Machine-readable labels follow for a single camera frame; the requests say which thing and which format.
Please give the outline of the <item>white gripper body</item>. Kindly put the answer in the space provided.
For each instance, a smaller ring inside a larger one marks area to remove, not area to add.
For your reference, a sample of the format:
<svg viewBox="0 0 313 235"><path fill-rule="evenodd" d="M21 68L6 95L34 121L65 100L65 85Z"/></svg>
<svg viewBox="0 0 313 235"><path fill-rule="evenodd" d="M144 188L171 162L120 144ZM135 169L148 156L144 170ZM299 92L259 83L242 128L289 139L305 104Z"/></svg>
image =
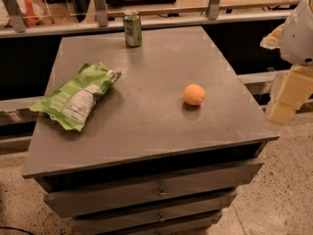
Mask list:
<svg viewBox="0 0 313 235"><path fill-rule="evenodd" d="M292 65L313 65L313 0L301 0L285 20L280 53Z"/></svg>

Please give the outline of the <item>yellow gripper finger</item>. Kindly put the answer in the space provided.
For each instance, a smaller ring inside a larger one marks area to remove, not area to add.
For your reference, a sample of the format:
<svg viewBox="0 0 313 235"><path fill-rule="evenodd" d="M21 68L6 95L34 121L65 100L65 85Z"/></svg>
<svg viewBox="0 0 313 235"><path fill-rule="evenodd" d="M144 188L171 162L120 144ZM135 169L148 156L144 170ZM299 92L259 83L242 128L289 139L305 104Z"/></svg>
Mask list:
<svg viewBox="0 0 313 235"><path fill-rule="evenodd" d="M267 36L263 37L260 46L265 49L274 50L281 46L280 39L282 33L282 25L277 26Z"/></svg>
<svg viewBox="0 0 313 235"><path fill-rule="evenodd" d="M280 72L273 81L267 106L268 119L280 125L288 123L312 95L312 68L293 65L285 74Z"/></svg>

